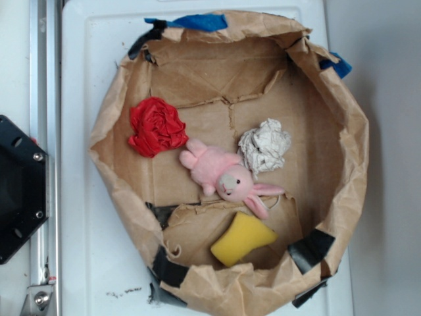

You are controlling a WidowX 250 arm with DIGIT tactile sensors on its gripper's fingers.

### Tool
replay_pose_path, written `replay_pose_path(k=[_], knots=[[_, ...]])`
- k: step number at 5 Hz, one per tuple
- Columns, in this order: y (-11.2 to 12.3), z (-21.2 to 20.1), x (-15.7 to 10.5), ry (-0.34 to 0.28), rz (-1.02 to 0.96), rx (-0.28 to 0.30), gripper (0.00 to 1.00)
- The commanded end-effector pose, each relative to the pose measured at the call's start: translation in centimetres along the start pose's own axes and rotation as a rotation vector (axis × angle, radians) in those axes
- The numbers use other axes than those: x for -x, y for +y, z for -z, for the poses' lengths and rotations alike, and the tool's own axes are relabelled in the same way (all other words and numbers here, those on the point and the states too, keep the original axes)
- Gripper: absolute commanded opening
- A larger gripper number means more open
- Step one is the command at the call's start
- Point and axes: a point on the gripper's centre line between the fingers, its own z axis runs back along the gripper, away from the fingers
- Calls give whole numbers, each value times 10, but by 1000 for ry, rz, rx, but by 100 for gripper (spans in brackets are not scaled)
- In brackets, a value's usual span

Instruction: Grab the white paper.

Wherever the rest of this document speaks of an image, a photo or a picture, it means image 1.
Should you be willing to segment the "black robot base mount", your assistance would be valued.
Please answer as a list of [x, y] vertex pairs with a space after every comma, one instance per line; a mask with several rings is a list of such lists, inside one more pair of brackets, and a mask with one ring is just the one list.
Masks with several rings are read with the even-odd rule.
[[47, 220], [48, 154], [1, 115], [1, 264]]

